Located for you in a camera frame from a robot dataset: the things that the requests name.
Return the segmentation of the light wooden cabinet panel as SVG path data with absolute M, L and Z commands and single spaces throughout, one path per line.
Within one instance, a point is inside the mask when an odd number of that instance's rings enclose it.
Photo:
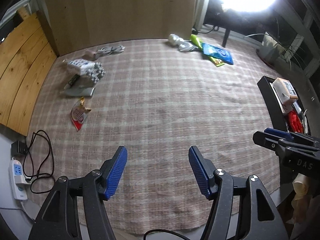
M 45 0 L 57 50 L 143 38 L 188 38 L 196 0 Z

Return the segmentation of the orange white box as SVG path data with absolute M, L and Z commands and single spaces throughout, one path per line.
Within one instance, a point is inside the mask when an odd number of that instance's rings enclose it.
M 291 105 L 298 100 L 298 95 L 289 80 L 278 77 L 274 80 L 272 85 L 283 105 Z

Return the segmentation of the black chair leg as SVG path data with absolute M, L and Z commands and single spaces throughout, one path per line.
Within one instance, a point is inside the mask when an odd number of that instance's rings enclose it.
M 226 47 L 226 44 L 227 44 L 227 41 L 228 41 L 230 32 L 231 32 L 231 30 L 230 30 L 229 28 L 226 28 L 225 34 L 224 34 L 224 36 L 223 36 L 223 41 L 222 41 L 222 47 L 223 47 L 223 48 Z

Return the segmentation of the red fabric bag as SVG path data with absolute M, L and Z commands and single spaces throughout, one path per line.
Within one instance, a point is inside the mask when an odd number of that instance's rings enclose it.
M 289 124 L 289 129 L 291 132 L 297 132 L 297 133 L 304 132 L 303 125 L 302 125 L 300 118 L 297 115 L 295 110 L 291 110 L 287 114 L 287 120 L 288 120 L 288 124 Z

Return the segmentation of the pine wood board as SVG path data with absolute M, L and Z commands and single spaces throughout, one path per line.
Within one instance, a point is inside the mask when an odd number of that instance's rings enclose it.
M 1 43 L 1 124 L 28 135 L 42 85 L 57 55 L 36 13 Z

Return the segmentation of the potted plant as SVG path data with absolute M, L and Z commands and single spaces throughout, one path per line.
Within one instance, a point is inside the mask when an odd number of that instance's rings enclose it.
M 302 47 L 305 37 L 294 31 L 280 16 L 274 18 L 271 26 L 261 26 L 256 33 L 244 36 L 244 39 L 248 38 L 261 40 L 257 54 L 270 66 L 274 66 L 278 59 L 284 60 L 290 68 L 293 64 L 300 69 L 305 65 L 302 58 L 306 54 L 306 50 Z

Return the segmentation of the black storage box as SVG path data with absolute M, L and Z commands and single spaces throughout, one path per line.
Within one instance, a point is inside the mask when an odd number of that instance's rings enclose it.
M 272 85 L 274 80 L 275 79 L 271 77 L 263 76 L 257 83 L 267 106 L 273 128 L 285 132 L 290 131 L 287 114 L 291 110 L 295 110 L 303 125 L 303 133 L 310 135 L 310 127 L 308 124 L 308 119 L 306 117 L 307 110 L 304 109 L 297 91 L 295 90 L 298 95 L 298 100 L 291 105 L 283 105 L 279 100 Z

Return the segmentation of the grey flat pouch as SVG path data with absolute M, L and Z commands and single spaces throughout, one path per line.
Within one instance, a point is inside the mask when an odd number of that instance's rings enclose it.
M 76 86 L 81 76 L 74 75 L 60 91 L 61 96 L 66 97 L 92 97 L 95 87 Z

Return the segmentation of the white power strip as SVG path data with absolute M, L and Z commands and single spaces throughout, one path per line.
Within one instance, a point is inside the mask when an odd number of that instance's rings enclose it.
M 26 181 L 20 161 L 12 158 L 9 165 L 9 176 L 13 197 L 16 200 L 24 201 L 28 199 L 25 189 Z

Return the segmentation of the crumpled clear plastic bag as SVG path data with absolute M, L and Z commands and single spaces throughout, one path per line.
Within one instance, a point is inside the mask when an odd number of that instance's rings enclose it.
M 176 34 L 170 34 L 168 37 L 168 42 L 172 45 L 172 46 L 179 46 L 181 44 L 184 43 L 184 39 L 179 37 Z

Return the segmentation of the plaid beige table mat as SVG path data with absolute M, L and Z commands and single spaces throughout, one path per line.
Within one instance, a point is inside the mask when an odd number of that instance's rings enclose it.
M 85 101 L 91 112 L 80 131 L 70 119 L 76 99 L 60 91 L 70 78 L 63 60 L 80 58 L 84 51 L 56 59 L 29 127 L 46 131 L 50 142 L 35 139 L 27 173 L 81 177 L 125 146 L 127 164 L 106 209 L 114 228 L 135 234 L 206 222 L 211 203 L 200 193 L 188 161 L 193 145 L 229 174 L 256 174 L 268 192 L 279 188 L 278 158 L 252 140 L 255 131 L 272 125 L 257 82 L 277 76 L 254 47 L 230 40 L 234 64 L 217 67 L 165 40 L 124 46 L 122 53 L 101 58 L 106 74 Z

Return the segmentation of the grey sachet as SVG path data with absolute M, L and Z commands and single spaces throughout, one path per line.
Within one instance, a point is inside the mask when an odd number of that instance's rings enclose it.
M 179 44 L 178 50 L 180 52 L 200 51 L 200 49 L 196 45 L 189 41 L 183 41 L 181 44 Z

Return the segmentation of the bag of silver beads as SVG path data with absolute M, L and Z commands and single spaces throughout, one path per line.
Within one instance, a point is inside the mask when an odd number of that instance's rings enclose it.
M 89 79 L 96 84 L 106 74 L 100 62 L 85 59 L 63 60 L 70 73 Z

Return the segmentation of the red white snack wrapper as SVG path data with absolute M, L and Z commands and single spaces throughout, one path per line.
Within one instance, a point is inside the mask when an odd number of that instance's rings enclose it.
M 85 107 L 84 103 L 85 103 L 85 98 L 81 97 L 72 107 L 70 112 L 71 122 L 77 131 L 80 131 L 88 114 L 91 112 L 91 109 Z

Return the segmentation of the blue wet wipes pack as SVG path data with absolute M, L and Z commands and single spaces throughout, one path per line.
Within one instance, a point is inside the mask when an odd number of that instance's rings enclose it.
M 233 65 L 233 58 L 230 54 L 229 51 L 216 47 L 216 46 L 212 46 L 211 44 L 207 44 L 207 43 L 202 43 L 202 50 L 204 55 L 207 56 L 211 56 L 213 58 L 219 59 L 221 61 L 223 61 L 224 63 Z

